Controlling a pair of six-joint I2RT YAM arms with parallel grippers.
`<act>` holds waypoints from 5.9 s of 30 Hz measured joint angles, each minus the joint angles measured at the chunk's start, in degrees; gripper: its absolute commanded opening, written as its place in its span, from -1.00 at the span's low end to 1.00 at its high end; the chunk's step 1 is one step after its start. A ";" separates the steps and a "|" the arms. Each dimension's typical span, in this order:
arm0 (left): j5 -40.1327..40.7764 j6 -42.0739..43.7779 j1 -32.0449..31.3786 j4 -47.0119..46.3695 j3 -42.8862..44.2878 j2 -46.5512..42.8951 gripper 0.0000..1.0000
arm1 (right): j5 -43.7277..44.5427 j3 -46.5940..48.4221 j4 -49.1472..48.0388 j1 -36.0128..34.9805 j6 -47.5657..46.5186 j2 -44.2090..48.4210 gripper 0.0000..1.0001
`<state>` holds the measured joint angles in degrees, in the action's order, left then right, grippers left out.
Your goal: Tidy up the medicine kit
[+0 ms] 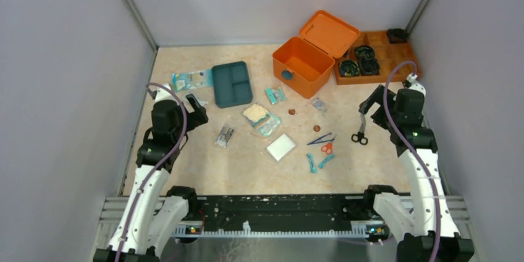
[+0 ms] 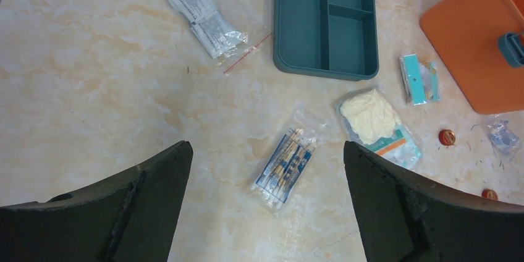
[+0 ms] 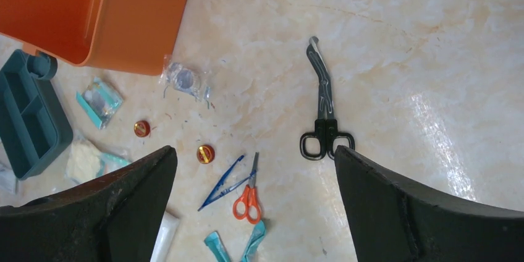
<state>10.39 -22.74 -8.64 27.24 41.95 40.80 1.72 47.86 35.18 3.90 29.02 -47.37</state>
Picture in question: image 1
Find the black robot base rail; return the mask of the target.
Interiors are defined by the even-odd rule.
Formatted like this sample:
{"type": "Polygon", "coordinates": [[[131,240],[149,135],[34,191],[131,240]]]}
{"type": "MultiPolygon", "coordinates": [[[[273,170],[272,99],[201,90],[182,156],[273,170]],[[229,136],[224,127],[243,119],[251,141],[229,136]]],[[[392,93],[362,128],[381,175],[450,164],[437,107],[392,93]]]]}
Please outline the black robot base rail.
{"type": "Polygon", "coordinates": [[[383,242],[391,233],[371,193],[198,196],[173,237],[342,238],[383,242]]]}

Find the white gauze pad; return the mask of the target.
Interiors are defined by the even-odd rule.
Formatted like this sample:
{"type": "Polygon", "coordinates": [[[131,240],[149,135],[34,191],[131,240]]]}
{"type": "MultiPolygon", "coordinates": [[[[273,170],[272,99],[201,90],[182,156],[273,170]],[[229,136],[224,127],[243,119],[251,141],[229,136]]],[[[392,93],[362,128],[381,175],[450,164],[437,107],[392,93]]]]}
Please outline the white gauze pad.
{"type": "Polygon", "coordinates": [[[268,154],[277,162],[287,156],[297,144],[287,135],[282,134],[266,147],[268,154]]]}

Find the clear bag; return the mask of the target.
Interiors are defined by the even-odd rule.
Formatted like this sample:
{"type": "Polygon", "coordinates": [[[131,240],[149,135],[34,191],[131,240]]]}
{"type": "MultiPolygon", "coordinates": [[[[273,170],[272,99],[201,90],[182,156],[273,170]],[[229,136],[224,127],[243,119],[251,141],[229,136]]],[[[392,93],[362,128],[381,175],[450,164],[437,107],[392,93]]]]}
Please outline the clear bag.
{"type": "Polygon", "coordinates": [[[199,104],[200,106],[203,106],[203,107],[205,107],[205,106],[208,104],[207,101],[202,100],[202,99],[199,99],[199,98],[197,98],[197,97],[195,97],[195,101],[197,101],[198,104],[199,104]]]}

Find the teal small packet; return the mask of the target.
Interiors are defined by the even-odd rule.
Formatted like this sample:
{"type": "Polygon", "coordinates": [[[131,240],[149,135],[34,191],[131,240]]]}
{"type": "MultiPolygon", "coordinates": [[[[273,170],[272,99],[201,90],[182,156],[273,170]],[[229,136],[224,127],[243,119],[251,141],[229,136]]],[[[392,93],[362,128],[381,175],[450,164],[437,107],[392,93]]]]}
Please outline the teal small packet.
{"type": "Polygon", "coordinates": [[[267,87],[264,92],[272,105],[287,101],[282,87],[267,87]]]}

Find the small clear blue packet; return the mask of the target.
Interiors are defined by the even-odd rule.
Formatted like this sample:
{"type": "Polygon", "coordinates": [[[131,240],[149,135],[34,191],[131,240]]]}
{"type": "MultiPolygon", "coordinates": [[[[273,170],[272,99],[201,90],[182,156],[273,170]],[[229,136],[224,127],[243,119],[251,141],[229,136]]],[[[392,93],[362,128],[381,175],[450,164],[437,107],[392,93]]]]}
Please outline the small clear blue packet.
{"type": "Polygon", "coordinates": [[[311,105],[317,109],[319,112],[325,113],[328,110],[328,105],[321,100],[319,97],[316,97],[311,100],[311,105]]]}

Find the beige gauze packet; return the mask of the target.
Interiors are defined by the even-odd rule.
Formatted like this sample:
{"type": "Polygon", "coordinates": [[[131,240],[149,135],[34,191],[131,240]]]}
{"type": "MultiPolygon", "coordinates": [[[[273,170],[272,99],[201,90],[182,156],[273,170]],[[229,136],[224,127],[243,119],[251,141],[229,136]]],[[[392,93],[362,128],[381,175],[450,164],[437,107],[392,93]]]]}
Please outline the beige gauze packet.
{"type": "Polygon", "coordinates": [[[246,108],[242,115],[247,119],[252,127],[256,127],[258,124],[264,122],[269,117],[269,112],[266,108],[254,103],[246,108]]]}

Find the teal clear packet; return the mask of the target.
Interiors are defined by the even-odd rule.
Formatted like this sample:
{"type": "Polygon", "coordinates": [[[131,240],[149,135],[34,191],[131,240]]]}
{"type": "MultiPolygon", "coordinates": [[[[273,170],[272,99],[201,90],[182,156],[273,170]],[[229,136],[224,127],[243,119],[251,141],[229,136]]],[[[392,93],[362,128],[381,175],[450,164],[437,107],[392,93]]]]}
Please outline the teal clear packet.
{"type": "Polygon", "coordinates": [[[280,124],[280,118],[273,114],[268,114],[266,119],[257,126],[256,131],[264,138],[267,138],[274,133],[280,124]]]}

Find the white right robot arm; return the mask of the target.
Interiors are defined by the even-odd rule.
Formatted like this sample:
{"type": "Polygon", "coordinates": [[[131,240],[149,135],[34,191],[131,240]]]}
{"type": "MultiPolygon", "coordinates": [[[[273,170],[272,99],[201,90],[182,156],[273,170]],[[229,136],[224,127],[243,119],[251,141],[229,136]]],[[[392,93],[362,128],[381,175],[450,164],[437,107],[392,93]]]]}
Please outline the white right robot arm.
{"type": "Polygon", "coordinates": [[[423,126],[426,90],[416,74],[410,74],[403,86],[393,92],[379,85],[359,105],[359,113],[365,120],[372,105],[379,105],[371,119],[390,133],[407,173],[413,211],[408,212],[392,187],[379,185],[366,191],[373,200],[373,211],[397,241],[397,261],[470,261],[475,253],[473,241],[461,236],[450,215],[436,137],[423,126]]]}

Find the blue white packet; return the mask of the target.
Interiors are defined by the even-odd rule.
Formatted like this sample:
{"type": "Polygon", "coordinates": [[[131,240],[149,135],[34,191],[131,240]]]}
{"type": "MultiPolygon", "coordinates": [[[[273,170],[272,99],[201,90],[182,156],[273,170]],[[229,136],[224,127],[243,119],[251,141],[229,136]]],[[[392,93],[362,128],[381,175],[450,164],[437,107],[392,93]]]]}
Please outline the blue white packet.
{"type": "Polygon", "coordinates": [[[174,73],[172,74],[172,84],[175,91],[194,90],[201,87],[212,87],[212,71],[211,69],[206,69],[179,74],[174,73]]]}

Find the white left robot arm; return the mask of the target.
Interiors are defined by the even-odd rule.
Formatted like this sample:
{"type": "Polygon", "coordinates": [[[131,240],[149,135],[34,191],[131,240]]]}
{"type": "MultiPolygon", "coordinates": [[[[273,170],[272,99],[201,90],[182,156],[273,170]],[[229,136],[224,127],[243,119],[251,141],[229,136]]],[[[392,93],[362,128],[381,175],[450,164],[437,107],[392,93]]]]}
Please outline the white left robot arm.
{"type": "Polygon", "coordinates": [[[132,191],[114,235],[93,261],[161,261],[179,222],[199,210],[196,190],[184,186],[173,186],[162,207],[156,205],[189,132],[209,121],[206,109],[188,95],[189,112],[169,84],[147,84],[152,86],[157,88],[150,91],[152,126],[137,151],[132,191]]]}

